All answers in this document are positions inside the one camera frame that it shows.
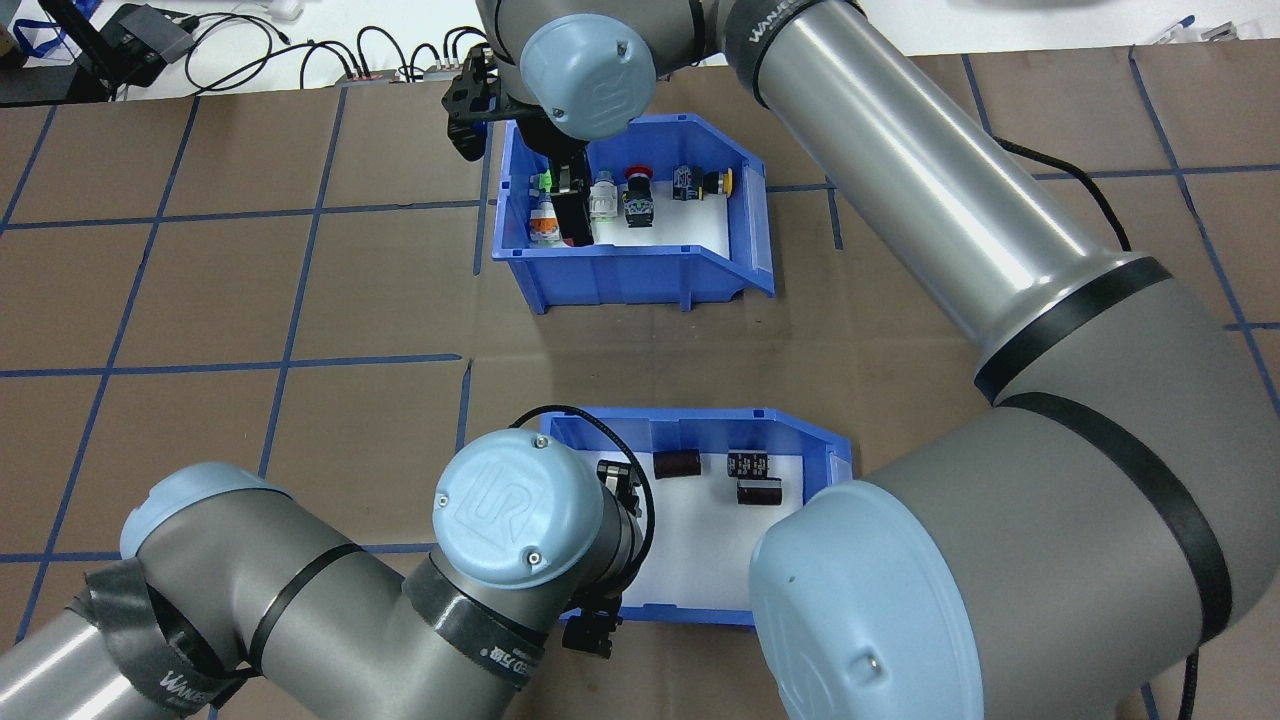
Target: brown cardboard surface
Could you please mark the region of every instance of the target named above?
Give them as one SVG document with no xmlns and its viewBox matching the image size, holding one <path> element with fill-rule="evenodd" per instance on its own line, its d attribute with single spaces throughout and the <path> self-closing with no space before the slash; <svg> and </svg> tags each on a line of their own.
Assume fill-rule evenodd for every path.
<svg viewBox="0 0 1280 720">
<path fill-rule="evenodd" d="M 443 208 L 325 215 L 294 357 L 470 352 L 476 214 Z"/>
<path fill-rule="evenodd" d="M 191 100 L 58 108 L 14 222 L 155 217 L 189 117 Z"/>
<path fill-rule="evenodd" d="M 37 569 L 37 562 L 0 565 L 0 652 L 13 644 Z"/>
<path fill-rule="evenodd" d="M 168 214 L 314 208 L 338 92 L 201 97 Z"/>
<path fill-rule="evenodd" d="M 97 378 L 0 380 L 0 552 L 44 552 L 84 434 Z"/>
<path fill-rule="evenodd" d="M 116 364 L 279 360 L 311 218 L 168 223 Z"/>
<path fill-rule="evenodd" d="M 101 368 L 147 225 L 9 231 L 0 238 L 0 369 Z"/>
<path fill-rule="evenodd" d="M 268 477 L 364 544 L 433 542 L 462 361 L 289 372 Z"/>
<path fill-rule="evenodd" d="M 0 201 L 4 201 L 5 210 L 14 188 L 18 187 L 18 181 L 27 170 L 27 160 L 36 147 L 36 140 L 47 117 L 47 108 L 5 110 L 4 133 L 0 135 L 0 158 L 5 158 L 5 161 L 0 163 Z"/>
<path fill-rule="evenodd" d="M 1280 173 L 1193 176 L 1187 184 L 1244 318 L 1280 320 Z"/>
<path fill-rule="evenodd" d="M 1169 167 L 1126 49 L 992 53 L 972 61 L 996 135 L 1085 170 Z"/>
<path fill-rule="evenodd" d="M 445 82 L 351 88 L 325 205 L 477 199 L 481 164 L 463 160 L 444 132 L 447 88 Z"/>
<path fill-rule="evenodd" d="M 1151 46 L 1137 58 L 1184 168 L 1280 163 L 1280 44 Z"/>
</svg>

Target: blue tape line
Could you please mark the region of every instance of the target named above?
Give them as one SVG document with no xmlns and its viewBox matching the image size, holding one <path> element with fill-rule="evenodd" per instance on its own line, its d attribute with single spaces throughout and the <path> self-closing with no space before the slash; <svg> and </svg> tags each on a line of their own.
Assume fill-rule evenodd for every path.
<svg viewBox="0 0 1280 720">
<path fill-rule="evenodd" d="M 370 357 L 317 357 L 314 360 L 289 360 L 289 368 L 348 368 L 352 365 L 413 365 L 420 363 L 453 363 L 462 360 L 461 355 L 442 352 L 436 355 L 381 355 Z"/>
<path fill-rule="evenodd" d="M 836 236 L 836 250 L 845 249 L 845 236 L 840 229 L 840 209 L 836 205 L 836 191 L 827 191 L 827 208 L 831 210 L 831 232 Z"/>
<path fill-rule="evenodd" d="M 992 135 L 991 117 L 987 114 L 987 104 L 982 100 L 982 88 L 978 87 L 978 76 L 973 72 L 973 61 L 969 59 L 969 54 L 960 55 L 960 61 L 964 63 L 964 74 L 969 78 L 969 92 L 973 94 L 973 101 L 978 106 L 978 120 L 982 123 L 982 129 L 987 135 Z"/>
<path fill-rule="evenodd" d="M 315 357 L 291 360 L 292 368 L 346 368 L 353 365 L 412 365 L 419 363 L 453 363 L 462 360 L 454 352 L 431 355 L 376 355 L 366 357 Z M 278 360 L 262 363 L 211 363 L 207 365 L 145 365 L 131 368 L 50 368 L 40 370 L 0 370 L 0 378 L 96 378 L 101 375 L 184 375 L 200 373 L 237 373 L 244 370 L 279 370 Z"/>
<path fill-rule="evenodd" d="M 436 548 L 434 542 L 403 542 L 390 544 L 365 544 L 361 546 L 370 555 L 404 555 L 410 552 L 431 552 Z"/>
<path fill-rule="evenodd" d="M 472 361 L 467 361 L 467 369 L 462 373 L 462 392 L 458 393 L 458 434 L 453 442 L 453 451 L 462 452 L 463 446 L 467 445 L 467 413 L 471 409 L 471 365 Z"/>
<path fill-rule="evenodd" d="M 1208 254 L 1210 264 L 1213 265 L 1213 273 L 1217 274 L 1219 283 L 1222 286 L 1222 292 L 1226 295 L 1226 301 L 1231 305 L 1231 314 L 1235 315 L 1235 322 L 1242 327 L 1240 332 L 1244 334 L 1244 343 L 1249 347 L 1249 355 L 1253 356 L 1253 363 L 1257 365 L 1258 374 L 1262 377 L 1262 384 L 1266 387 L 1267 396 L 1271 398 L 1271 406 L 1276 415 L 1280 415 L 1280 393 L 1276 392 L 1275 382 L 1272 382 L 1266 360 L 1262 357 L 1258 341 L 1253 337 L 1253 332 L 1251 331 L 1248 320 L 1244 316 L 1244 309 L 1240 306 L 1235 290 L 1231 287 L 1231 282 L 1226 277 L 1226 270 L 1222 266 L 1222 261 L 1217 256 L 1217 250 L 1213 249 L 1213 241 L 1208 236 L 1208 227 L 1204 224 L 1204 219 L 1201 217 L 1199 210 L 1196 209 L 1196 200 L 1192 197 L 1190 186 L 1187 184 L 1187 178 L 1183 174 L 1181 167 L 1178 164 L 1178 155 L 1174 152 L 1174 146 L 1169 141 L 1169 133 L 1165 132 L 1165 126 L 1160 122 L 1160 114 L 1156 113 L 1156 105 L 1151 101 L 1151 94 L 1147 91 L 1147 83 L 1142 78 L 1142 70 L 1138 68 L 1135 50 L 1135 45 L 1129 46 L 1129 72 L 1133 74 L 1133 81 L 1138 86 L 1138 95 L 1142 96 L 1142 104 L 1147 109 L 1151 124 L 1156 128 L 1156 136 L 1160 138 L 1160 146 L 1165 150 L 1165 156 L 1169 159 L 1169 167 L 1174 170 L 1174 178 L 1178 181 L 1178 188 L 1183 193 L 1183 201 L 1187 204 L 1187 210 L 1196 220 L 1196 229 L 1199 231 L 1201 241 L 1204 245 L 1204 252 Z"/>
<path fill-rule="evenodd" d="M 262 456 L 257 464 L 257 475 L 266 478 L 266 468 L 271 462 L 271 445 L 275 442 L 275 427 L 280 419 L 280 405 L 284 401 L 284 384 L 289 379 L 289 363 L 293 359 L 293 343 L 298 337 L 298 320 L 302 318 L 302 300 L 307 292 L 307 275 L 311 274 L 311 258 L 316 249 L 316 234 L 320 231 L 320 218 L 324 217 L 324 197 L 329 190 L 329 177 L 333 174 L 333 158 L 338 151 L 338 136 L 342 132 L 342 114 L 347 109 L 347 88 L 338 92 L 338 109 L 334 113 L 333 132 L 329 136 L 329 151 L 324 159 L 324 173 L 320 176 L 320 190 L 311 210 L 311 229 L 307 232 L 307 249 L 302 255 L 302 272 L 298 274 L 298 290 L 293 295 L 293 313 L 289 316 L 289 333 L 284 338 L 284 355 L 280 359 L 280 375 L 275 380 L 275 397 L 271 400 L 271 415 L 266 421 L 266 438 L 262 441 Z"/>
<path fill-rule="evenodd" d="M 484 268 L 484 229 L 489 222 L 489 173 L 493 167 L 493 133 L 484 138 L 484 169 L 480 170 L 480 213 L 476 218 L 476 247 L 471 259 L 471 274 L 479 275 Z"/>
<path fill-rule="evenodd" d="M 835 190 L 836 186 L 829 182 L 819 182 L 812 184 L 771 184 L 764 188 L 764 192 L 809 192 L 814 190 Z"/>
<path fill-rule="evenodd" d="M 1224 331 L 1280 331 L 1280 323 L 1228 323 L 1222 325 Z"/>
<path fill-rule="evenodd" d="M 1160 720 L 1160 708 L 1156 707 L 1156 694 L 1151 692 L 1151 683 L 1142 687 L 1142 703 L 1147 707 L 1147 720 Z"/>
<path fill-rule="evenodd" d="M 394 210 L 440 210 L 445 208 L 476 208 L 483 205 L 480 200 L 440 200 L 438 202 L 387 202 L 383 205 L 343 205 L 340 208 L 325 208 L 323 215 L 346 215 L 348 213 L 390 213 Z"/>
<path fill-rule="evenodd" d="M 54 115 L 56 114 L 58 105 L 49 108 L 49 113 L 45 114 L 45 124 L 40 128 L 40 135 L 36 136 L 36 145 L 32 146 L 31 155 L 27 158 L 27 165 L 22 169 L 18 184 L 13 188 L 13 197 L 9 199 L 9 206 L 4 211 L 4 218 L 0 218 L 0 233 L 10 227 L 9 222 L 13 220 L 13 213 L 18 209 L 18 199 L 22 197 L 22 191 L 27 187 L 27 181 L 31 179 L 31 170 L 36 167 L 36 158 L 40 156 L 40 149 L 45 146 L 45 138 L 49 137 L 49 128 L 52 127 Z"/>
<path fill-rule="evenodd" d="M 120 354 L 120 346 L 124 345 L 124 331 L 129 325 L 129 316 L 133 314 L 133 305 L 138 299 L 138 290 L 142 287 L 142 277 L 147 272 L 151 250 L 155 247 L 156 234 L 160 232 L 160 218 L 164 217 L 165 208 L 169 206 L 169 196 L 173 195 L 173 184 L 178 179 L 178 170 L 182 168 L 182 159 L 187 152 L 187 143 L 191 141 L 191 131 L 196 126 L 196 115 L 198 113 L 200 99 L 196 97 L 191 102 L 187 127 L 183 128 L 182 140 L 178 142 L 178 152 L 173 159 L 173 165 L 169 168 L 169 179 L 165 182 L 164 193 L 160 196 L 160 206 L 156 209 L 155 222 L 151 225 L 151 232 L 147 234 L 146 247 L 142 250 L 142 261 L 138 263 L 138 270 L 133 274 L 133 286 L 129 288 L 129 297 L 124 302 L 120 324 L 115 329 L 115 340 L 111 342 L 111 351 L 106 357 L 106 368 L 102 373 L 102 379 L 97 383 L 97 392 L 93 395 L 93 404 L 90 406 L 88 419 L 84 421 L 84 432 L 81 433 L 81 442 L 76 448 L 76 460 L 72 462 L 72 470 L 67 478 L 67 486 L 63 488 L 63 497 L 58 503 L 58 512 L 54 515 L 49 539 L 45 543 L 45 557 L 40 562 L 36 582 L 32 584 L 31 596 L 27 598 L 27 609 L 23 611 L 22 621 L 18 624 L 17 642 L 27 637 L 27 630 L 31 628 L 31 618 L 36 611 L 36 601 L 40 598 L 40 591 L 44 588 L 45 575 L 49 571 L 49 564 L 52 561 L 54 547 L 58 544 L 58 536 L 61 533 L 63 523 L 67 520 L 67 510 L 70 507 L 72 495 L 76 492 L 81 468 L 84 465 L 84 454 L 88 450 L 88 439 L 93 434 L 93 423 L 102 409 L 102 397 L 106 395 L 106 386 L 111 379 L 111 369 L 115 366 L 115 360 Z"/>
<path fill-rule="evenodd" d="M 102 368 L 54 368 L 49 370 L 0 370 L 0 378 L 96 378 Z"/>
</svg>

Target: black cable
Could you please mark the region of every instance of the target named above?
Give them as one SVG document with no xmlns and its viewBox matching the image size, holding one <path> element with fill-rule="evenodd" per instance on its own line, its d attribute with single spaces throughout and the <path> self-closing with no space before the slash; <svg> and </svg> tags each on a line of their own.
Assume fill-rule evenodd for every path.
<svg viewBox="0 0 1280 720">
<path fill-rule="evenodd" d="M 253 60 L 252 63 L 247 63 L 247 64 L 244 64 L 244 65 L 242 65 L 242 67 L 239 67 L 239 68 L 237 68 L 237 69 L 227 73 L 225 76 L 220 77 L 219 79 L 216 79 L 216 81 L 214 81 L 211 83 L 209 83 L 207 86 L 197 86 L 198 90 L 196 90 L 196 92 L 192 92 L 189 95 L 189 97 L 195 97 L 197 95 L 204 95 L 205 92 L 223 92 L 225 90 L 233 90 L 236 87 L 239 87 L 241 85 L 244 85 L 244 82 L 248 82 L 248 81 L 241 81 L 241 82 L 238 82 L 236 85 L 230 85 L 230 86 L 227 86 L 227 87 L 218 87 L 218 86 L 221 85 L 221 83 L 224 83 L 224 82 L 227 82 L 227 81 L 229 81 L 229 79 L 232 79 L 233 77 L 243 73 L 244 70 L 248 70 L 248 69 L 253 68 L 253 65 L 265 67 L 268 61 L 274 60 L 275 58 L 279 58 L 280 55 L 288 55 L 289 53 L 293 53 L 294 50 L 306 50 L 306 49 L 310 49 L 310 47 L 315 47 L 316 45 L 317 45 L 316 42 L 303 42 L 302 45 L 291 45 L 288 47 L 284 47 L 284 49 L 280 49 L 280 50 L 275 50 L 273 53 L 268 53 L 266 55 L 262 55 L 257 60 Z"/>
<path fill-rule="evenodd" d="M 1178 708 L 1178 720 L 1192 720 L 1196 711 L 1196 685 L 1199 679 L 1199 650 L 1187 656 L 1183 671 L 1183 701 Z"/>
<path fill-rule="evenodd" d="M 431 45 L 430 42 L 424 42 L 424 44 L 419 45 L 417 47 L 413 49 L 413 51 L 408 56 L 408 68 L 407 68 L 408 73 L 407 74 L 408 74 L 408 81 L 410 82 L 417 82 L 420 79 L 417 76 L 413 74 L 413 70 L 422 70 L 422 74 L 424 76 L 426 74 L 426 70 L 424 70 L 422 68 L 417 67 L 417 54 L 421 53 L 422 50 L 430 50 L 431 51 L 431 56 L 435 58 L 435 65 L 436 67 L 440 67 L 443 64 L 440 61 L 440 51 L 436 50 L 434 45 Z"/>
<path fill-rule="evenodd" d="M 392 46 L 396 47 L 396 54 L 399 55 L 401 59 L 399 67 L 401 68 L 408 67 L 408 60 L 404 58 L 404 50 L 401 49 L 399 42 L 396 42 L 396 38 L 392 36 L 392 33 L 387 32 L 385 29 L 378 26 L 365 26 L 360 28 L 360 32 L 356 33 L 356 55 L 360 55 L 360 69 L 365 73 L 366 78 L 370 77 L 369 60 L 365 59 L 365 49 L 364 49 L 364 38 L 366 32 L 383 33 L 383 36 L 387 37 L 387 40 L 392 41 Z"/>
<path fill-rule="evenodd" d="M 302 67 L 298 68 L 298 90 L 307 88 L 307 61 L 311 60 L 311 55 L 314 55 L 316 50 L 328 50 L 333 53 L 338 58 L 338 61 L 342 63 L 343 77 L 347 79 L 352 79 L 355 77 L 351 72 L 351 65 L 347 64 L 347 59 L 342 56 L 342 53 L 334 50 L 332 45 L 340 45 L 340 42 L 324 40 L 311 44 L 311 50 L 307 50 L 307 54 L 302 56 Z"/>
<path fill-rule="evenodd" d="M 266 60 L 262 60 L 262 59 L 255 60 L 253 63 L 250 63 L 248 65 L 246 65 L 244 68 L 242 68 L 239 70 L 239 72 L 244 72 L 244 70 L 252 69 L 253 72 L 251 72 L 248 76 L 241 78 L 236 83 L 225 86 L 225 87 L 219 87 L 219 85 L 221 82 L 224 82 L 224 81 L 218 81 L 218 82 L 214 82 L 214 83 L 210 83 L 210 85 L 201 85 L 201 83 L 196 82 L 195 77 L 192 77 L 192 74 L 191 74 L 191 61 L 196 56 L 196 50 L 198 50 L 201 47 L 201 45 L 205 42 L 205 40 L 209 37 L 209 35 L 212 33 L 219 27 L 223 27 L 225 24 L 234 23 L 234 22 L 243 22 L 243 23 L 248 23 L 248 24 L 259 28 L 260 31 L 262 31 L 262 33 L 266 37 L 266 54 L 268 55 L 270 55 L 271 53 L 275 51 L 275 38 L 276 37 L 282 42 L 284 42 L 285 45 L 289 44 L 289 36 L 284 35 L 284 32 L 280 28 L 275 27 L 275 24 L 273 24 L 270 20 L 266 20 L 264 18 L 259 18 L 259 17 L 255 17 L 255 15 L 244 15 L 244 14 L 239 14 L 239 13 L 205 13 L 205 14 L 201 14 L 201 15 L 195 15 L 195 18 L 197 20 L 205 20 L 205 19 L 210 19 L 210 18 L 218 18 L 209 27 L 206 27 L 204 32 L 201 32 L 198 36 L 196 36 L 195 45 L 192 46 L 191 51 L 187 53 L 187 56 L 186 56 L 186 59 L 183 61 L 183 73 L 187 76 L 187 82 L 189 82 L 192 85 L 192 87 L 196 88 L 197 95 L 198 94 L 204 94 L 204 92 L 224 92 L 224 91 L 228 91 L 228 90 L 236 90 L 237 87 L 241 87 L 243 85 L 247 85 L 248 82 L 252 82 L 252 79 L 256 78 L 259 74 L 261 74 L 262 70 L 266 68 Z"/>
<path fill-rule="evenodd" d="M 1089 195 L 1093 196 L 1093 201 L 1098 204 L 1098 209 L 1101 209 L 1102 215 L 1106 217 L 1107 224 L 1110 224 L 1111 229 L 1115 231 L 1116 241 L 1120 242 L 1120 250 L 1124 250 L 1125 252 L 1133 252 L 1133 245 L 1129 243 L 1129 233 L 1124 231 L 1124 225 L 1120 224 L 1120 218 L 1116 215 L 1116 211 L 1111 208 L 1111 202 L 1107 201 L 1107 196 L 1102 193 L 1102 188 L 1098 187 L 1098 183 L 1093 182 L 1093 178 L 1089 177 L 1089 173 L 1085 173 L 1084 170 L 1073 165 L 1071 163 L 1068 163 L 1066 160 L 1060 160 L 1052 155 L 1046 155 L 1038 150 L 1024 147 L 1011 140 L 1005 140 L 1002 137 L 996 137 L 996 136 L 992 136 L 992 138 L 996 142 L 998 142 L 1001 147 L 1004 147 L 1009 152 L 1012 152 L 1014 155 L 1021 155 L 1023 158 L 1034 160 L 1043 165 L 1057 168 L 1059 170 L 1062 170 L 1064 173 L 1080 181 L 1080 183 L 1084 186 L 1084 190 L 1088 190 Z"/>
<path fill-rule="evenodd" d="M 608 425 L 605 425 L 598 418 L 595 418 L 586 410 L 582 410 L 581 407 L 573 407 L 572 405 L 543 405 L 541 407 L 534 407 L 529 413 L 521 415 L 520 419 L 517 419 L 515 423 L 511 424 L 511 427 L 520 428 L 529 420 L 532 420 L 534 418 L 543 415 L 545 413 L 563 413 L 566 415 L 573 415 L 586 420 L 595 429 L 600 430 L 600 433 L 604 434 L 604 437 L 609 438 L 609 442 L 618 446 L 618 450 L 622 451 L 622 455 L 626 455 L 627 462 L 631 462 L 631 466 L 635 468 L 636 479 L 640 480 L 640 487 L 644 488 L 645 529 L 644 529 L 644 539 L 640 541 L 640 551 L 636 552 L 636 556 L 630 562 L 627 562 L 627 565 L 622 569 L 621 573 L 618 573 L 617 578 L 614 578 L 613 582 L 609 583 L 609 585 L 604 588 L 588 588 L 586 592 L 579 593 L 577 596 L 575 596 L 575 598 L 588 594 L 604 596 L 613 591 L 617 591 L 620 585 L 635 578 L 635 574 L 640 571 L 640 566 L 644 564 L 645 557 L 649 557 L 649 548 L 653 547 L 653 532 L 654 528 L 657 527 L 657 520 L 653 511 L 654 506 L 653 487 L 649 484 L 649 477 L 645 474 L 644 468 L 640 466 L 640 460 L 636 457 L 635 452 L 631 452 L 631 448 L 627 447 L 627 443 L 622 442 L 622 438 L 620 438 L 617 433 L 609 429 Z"/>
<path fill-rule="evenodd" d="M 489 41 L 489 36 L 486 36 L 484 33 L 484 31 L 481 31 L 480 28 L 474 28 L 471 26 L 466 26 L 466 27 L 460 28 L 460 29 L 462 32 L 460 32 L 460 33 L 457 33 L 457 35 L 453 36 L 453 45 L 449 46 L 449 49 L 453 51 L 453 59 L 454 60 L 461 60 L 462 59 L 462 55 L 458 54 L 458 42 L 461 42 L 463 37 L 466 37 L 468 35 L 474 35 L 474 36 L 479 37 L 481 42 L 488 42 Z"/>
</svg>

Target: electronic component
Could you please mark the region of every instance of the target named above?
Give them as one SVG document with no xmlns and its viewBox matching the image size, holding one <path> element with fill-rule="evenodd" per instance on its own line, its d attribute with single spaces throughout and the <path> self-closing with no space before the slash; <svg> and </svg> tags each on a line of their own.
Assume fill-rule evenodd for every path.
<svg viewBox="0 0 1280 720">
<path fill-rule="evenodd" d="M 737 480 L 739 505 L 782 505 L 782 480 L 780 478 Z"/>
<path fill-rule="evenodd" d="M 730 452 L 728 477 L 763 480 L 769 477 L 769 456 L 764 452 Z"/>
<path fill-rule="evenodd" d="M 640 506 L 640 496 L 636 495 L 636 486 L 640 480 L 636 479 L 635 468 L 630 462 L 600 460 L 595 464 L 595 477 L 600 478 L 600 482 L 605 486 L 609 484 L 609 480 L 613 480 L 613 495 L 618 498 L 618 502 L 627 509 L 627 512 L 636 514 L 636 509 Z"/>
<path fill-rule="evenodd" d="M 543 196 L 529 217 L 529 240 L 535 245 L 554 245 L 563 240 L 556 208 L 547 196 Z"/>
<path fill-rule="evenodd" d="M 600 170 L 591 186 L 590 214 L 593 220 L 613 222 L 618 217 L 618 186 L 613 173 Z"/>
<path fill-rule="evenodd" d="M 704 173 L 698 165 L 678 165 L 672 177 L 671 197 L 673 200 L 701 200 L 712 195 L 733 195 L 733 170 Z"/>
<path fill-rule="evenodd" d="M 632 165 L 625 173 L 627 190 L 622 193 L 622 211 L 628 228 L 653 227 L 653 168 Z"/>
<path fill-rule="evenodd" d="M 663 478 L 691 478 L 703 474 L 703 456 L 696 450 L 667 450 L 653 454 L 653 475 Z"/>
</svg>

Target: black device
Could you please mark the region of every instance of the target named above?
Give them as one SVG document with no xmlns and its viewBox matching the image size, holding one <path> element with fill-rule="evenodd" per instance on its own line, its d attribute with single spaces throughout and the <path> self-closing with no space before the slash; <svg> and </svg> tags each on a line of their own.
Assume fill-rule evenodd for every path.
<svg viewBox="0 0 1280 720">
<path fill-rule="evenodd" d="M 125 85 L 150 87 L 195 46 L 195 17 L 127 3 L 99 32 L 72 0 L 40 0 L 82 54 L 70 65 L 0 70 L 0 108 L 101 102 Z"/>
<path fill-rule="evenodd" d="M 462 72 L 440 99 L 449 114 L 449 141 L 462 158 L 484 158 L 489 123 L 516 120 L 530 150 L 547 158 L 552 174 L 550 199 L 564 245 L 585 247 L 595 243 L 591 233 L 591 165 L 586 142 L 557 128 L 538 105 L 521 102 L 502 88 L 488 45 L 467 53 Z"/>
</svg>

